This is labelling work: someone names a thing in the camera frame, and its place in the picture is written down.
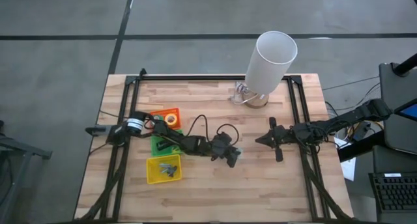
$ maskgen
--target wooden tabletop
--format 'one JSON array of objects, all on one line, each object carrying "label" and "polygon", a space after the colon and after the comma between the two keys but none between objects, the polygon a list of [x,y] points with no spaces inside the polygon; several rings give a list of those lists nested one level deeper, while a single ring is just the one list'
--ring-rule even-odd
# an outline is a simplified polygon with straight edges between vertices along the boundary
[{"label": "wooden tabletop", "polygon": [[[109,76],[102,111],[119,114],[125,77]],[[302,74],[302,81],[311,120],[326,120],[328,115],[318,75]],[[183,154],[182,180],[149,185],[145,162],[151,156],[150,139],[132,138],[119,221],[311,220],[298,146],[281,146],[284,160],[277,163],[271,148],[254,141],[267,133],[269,117],[276,117],[278,124],[286,128],[294,124],[287,83],[278,85],[262,109],[232,104],[229,97],[234,85],[234,81],[141,81],[136,109],[152,111],[178,107],[185,132],[196,116],[205,114],[210,138],[221,124],[233,124],[240,133],[236,147],[242,148],[243,153],[235,168],[229,168],[225,160],[210,161],[208,157]],[[115,117],[102,113],[98,118],[98,124],[116,122]],[[223,131],[235,140],[233,129],[225,127]],[[193,134],[205,134],[203,120],[197,121]],[[104,136],[96,137],[92,149],[103,145],[105,140]],[[85,214],[103,191],[110,154],[111,147],[106,146],[90,156],[75,217]],[[333,144],[321,145],[319,160],[326,189],[343,211],[352,216]],[[317,191],[315,198],[320,210]],[[110,214],[113,199],[114,193],[109,204]]]}]

